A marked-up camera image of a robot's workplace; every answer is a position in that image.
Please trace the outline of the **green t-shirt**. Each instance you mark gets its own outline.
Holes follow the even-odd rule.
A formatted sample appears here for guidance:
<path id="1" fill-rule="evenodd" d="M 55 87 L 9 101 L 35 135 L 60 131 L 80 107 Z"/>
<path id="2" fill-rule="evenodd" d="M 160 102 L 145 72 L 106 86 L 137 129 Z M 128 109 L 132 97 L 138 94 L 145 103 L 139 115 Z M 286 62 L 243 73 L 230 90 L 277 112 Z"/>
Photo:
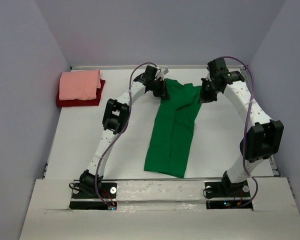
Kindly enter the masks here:
<path id="1" fill-rule="evenodd" d="M 201 87 L 166 80 L 170 99 L 162 99 L 155 117 L 144 170 L 183 178 L 187 169 L 195 120 L 201 108 Z"/>

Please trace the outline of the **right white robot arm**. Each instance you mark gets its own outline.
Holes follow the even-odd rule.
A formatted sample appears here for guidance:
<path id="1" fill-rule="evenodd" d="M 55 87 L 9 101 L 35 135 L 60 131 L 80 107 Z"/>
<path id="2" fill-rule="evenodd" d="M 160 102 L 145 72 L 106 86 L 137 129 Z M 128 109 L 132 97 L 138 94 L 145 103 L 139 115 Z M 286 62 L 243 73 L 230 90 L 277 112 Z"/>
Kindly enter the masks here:
<path id="1" fill-rule="evenodd" d="M 240 156 L 224 172 L 217 189 L 225 196 L 232 196 L 243 187 L 253 170 L 264 160 L 279 151 L 284 131 L 280 120 L 273 120 L 254 98 L 252 87 L 248 87 L 239 71 L 230 71 L 225 58 L 219 57 L 207 64 L 208 75 L 202 79 L 198 102 L 217 101 L 222 93 L 234 106 L 244 121 L 244 133 L 240 142 Z"/>

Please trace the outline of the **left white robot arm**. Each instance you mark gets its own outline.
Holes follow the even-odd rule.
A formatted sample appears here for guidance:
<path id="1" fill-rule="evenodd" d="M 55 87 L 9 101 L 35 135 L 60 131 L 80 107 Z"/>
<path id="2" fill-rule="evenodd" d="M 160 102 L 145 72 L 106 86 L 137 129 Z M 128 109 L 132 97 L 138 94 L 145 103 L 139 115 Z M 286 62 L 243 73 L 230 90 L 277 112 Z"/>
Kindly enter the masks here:
<path id="1" fill-rule="evenodd" d="M 91 198 L 100 194 L 106 163 L 114 144 L 128 127 L 133 103 L 148 91 L 157 98 L 170 98 L 165 80 L 168 68 L 150 62 L 144 65 L 143 73 L 130 76 L 127 91 L 116 99 L 110 98 L 105 105 L 100 142 L 90 164 L 79 177 L 79 189 Z"/>

